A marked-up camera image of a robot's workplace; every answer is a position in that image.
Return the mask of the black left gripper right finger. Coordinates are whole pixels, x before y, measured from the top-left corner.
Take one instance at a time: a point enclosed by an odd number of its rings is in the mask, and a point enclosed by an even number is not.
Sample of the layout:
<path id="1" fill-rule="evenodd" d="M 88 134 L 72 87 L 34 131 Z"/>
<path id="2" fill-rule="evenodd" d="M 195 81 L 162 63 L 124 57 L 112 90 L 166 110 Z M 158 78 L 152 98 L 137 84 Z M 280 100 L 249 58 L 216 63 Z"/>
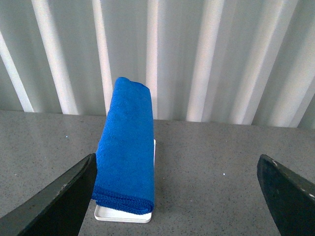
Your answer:
<path id="1" fill-rule="evenodd" d="M 257 164 L 257 178 L 282 236 L 315 234 L 315 184 L 268 155 Z"/>

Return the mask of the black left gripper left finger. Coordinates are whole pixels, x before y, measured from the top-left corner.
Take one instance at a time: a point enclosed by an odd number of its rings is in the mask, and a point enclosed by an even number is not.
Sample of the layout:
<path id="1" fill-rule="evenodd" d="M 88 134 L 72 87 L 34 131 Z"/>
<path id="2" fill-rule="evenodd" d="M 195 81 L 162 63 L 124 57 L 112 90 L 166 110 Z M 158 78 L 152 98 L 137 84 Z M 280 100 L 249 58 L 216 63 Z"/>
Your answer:
<path id="1" fill-rule="evenodd" d="M 96 178 L 89 154 L 25 203 L 0 219 L 2 236 L 76 236 L 88 209 Z"/>

